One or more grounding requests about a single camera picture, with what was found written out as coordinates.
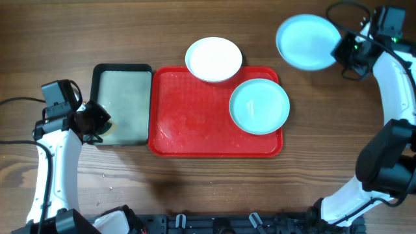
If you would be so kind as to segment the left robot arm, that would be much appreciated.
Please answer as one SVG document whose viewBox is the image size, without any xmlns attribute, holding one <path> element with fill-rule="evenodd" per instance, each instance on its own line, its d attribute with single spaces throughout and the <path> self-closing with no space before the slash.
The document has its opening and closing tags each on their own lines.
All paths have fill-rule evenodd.
<svg viewBox="0 0 416 234">
<path fill-rule="evenodd" d="M 97 233 L 79 209 L 77 167 L 83 144 L 101 143 L 110 115 L 95 101 L 83 102 L 78 85 L 42 85 L 45 108 L 30 142 L 38 149 L 36 190 L 26 224 L 16 233 Z"/>
</svg>

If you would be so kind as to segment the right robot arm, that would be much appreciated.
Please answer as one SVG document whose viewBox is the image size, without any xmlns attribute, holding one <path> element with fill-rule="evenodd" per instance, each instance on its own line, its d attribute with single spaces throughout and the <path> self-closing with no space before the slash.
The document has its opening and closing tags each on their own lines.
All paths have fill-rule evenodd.
<svg viewBox="0 0 416 234">
<path fill-rule="evenodd" d="M 305 226 L 325 232 L 341 232 L 377 206 L 397 207 L 415 194 L 415 43 L 403 39 L 403 8 L 353 6 L 367 13 L 361 32 L 336 21 L 344 37 L 331 52 L 344 72 L 361 81 L 373 74 L 382 97 L 384 126 L 361 150 L 354 177 L 331 196 L 320 198 L 305 216 Z"/>
</svg>

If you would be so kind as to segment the light blue front plate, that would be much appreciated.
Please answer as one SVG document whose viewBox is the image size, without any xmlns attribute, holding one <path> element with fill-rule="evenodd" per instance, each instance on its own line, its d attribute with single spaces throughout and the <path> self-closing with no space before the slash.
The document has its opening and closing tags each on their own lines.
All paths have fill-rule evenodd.
<svg viewBox="0 0 416 234">
<path fill-rule="evenodd" d="M 332 66 L 332 51 L 340 40 L 341 34 L 332 23 L 313 14 L 286 19 L 276 33 L 276 46 L 284 61 L 305 71 Z"/>
</svg>

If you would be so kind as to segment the white round plate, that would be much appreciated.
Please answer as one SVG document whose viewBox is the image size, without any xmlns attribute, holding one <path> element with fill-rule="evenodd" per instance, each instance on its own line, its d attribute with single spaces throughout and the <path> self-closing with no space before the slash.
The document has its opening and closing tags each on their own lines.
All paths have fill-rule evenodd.
<svg viewBox="0 0 416 234">
<path fill-rule="evenodd" d="M 218 83 L 233 77 L 242 66 L 242 53 L 230 40 L 207 37 L 194 42 L 185 53 L 189 72 L 198 79 Z"/>
</svg>

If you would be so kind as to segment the green yellow sponge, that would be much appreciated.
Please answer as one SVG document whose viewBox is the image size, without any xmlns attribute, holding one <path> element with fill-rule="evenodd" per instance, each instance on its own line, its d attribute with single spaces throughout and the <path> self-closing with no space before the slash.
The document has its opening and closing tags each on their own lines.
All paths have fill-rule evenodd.
<svg viewBox="0 0 416 234">
<path fill-rule="evenodd" d="M 111 121 L 108 120 L 107 122 L 104 123 L 104 125 L 97 131 L 97 135 L 100 137 L 105 137 L 107 135 L 112 134 L 113 132 L 115 132 L 117 128 L 117 125 Z"/>
</svg>

